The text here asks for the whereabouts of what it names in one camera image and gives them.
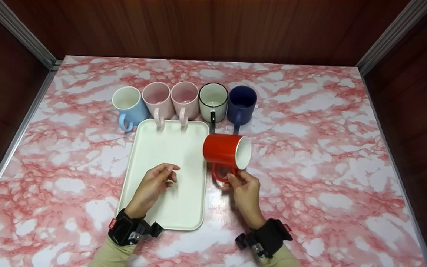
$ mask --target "hand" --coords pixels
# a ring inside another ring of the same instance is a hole
[[[235,204],[244,217],[247,225],[258,229],[266,223],[259,209],[259,181],[246,171],[240,171],[239,177],[227,174],[228,181],[234,189]]]
[[[174,164],[163,163],[146,171],[133,198],[125,208],[125,213],[130,218],[142,218],[156,203],[160,194],[173,183],[178,182],[178,177],[173,170],[180,167]]]

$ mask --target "red mug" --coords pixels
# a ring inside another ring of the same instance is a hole
[[[251,141],[241,135],[207,135],[203,142],[203,157],[212,165],[212,176],[221,182],[228,182],[218,176],[215,165],[221,164],[232,169],[233,174],[237,170],[245,169],[251,158]]]

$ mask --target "table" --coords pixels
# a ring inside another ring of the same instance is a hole
[[[111,96],[219,82],[251,86],[258,103],[241,135],[261,210],[292,228],[304,266],[419,266],[420,245],[358,69],[67,56],[0,180],[0,266],[83,266],[106,237],[135,132]],[[232,133],[231,123],[217,132]],[[234,238],[241,220],[207,177],[205,220],[139,243],[132,266],[254,266]]]

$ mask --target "red label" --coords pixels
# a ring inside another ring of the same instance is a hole
[[[288,232],[291,231],[291,228],[289,228],[289,225],[287,225],[286,223],[283,223],[283,225],[284,225],[284,228],[286,228],[286,230],[288,230]]]
[[[113,229],[113,226],[115,226],[116,223],[116,219],[113,218],[112,221],[110,222],[110,225],[108,226],[108,228]]]

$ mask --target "sleeve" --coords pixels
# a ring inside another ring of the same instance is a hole
[[[88,267],[124,267],[135,247],[136,245],[120,247],[107,237]]]
[[[298,259],[283,244],[273,255],[273,258],[263,257],[259,259],[262,267],[300,267]]]

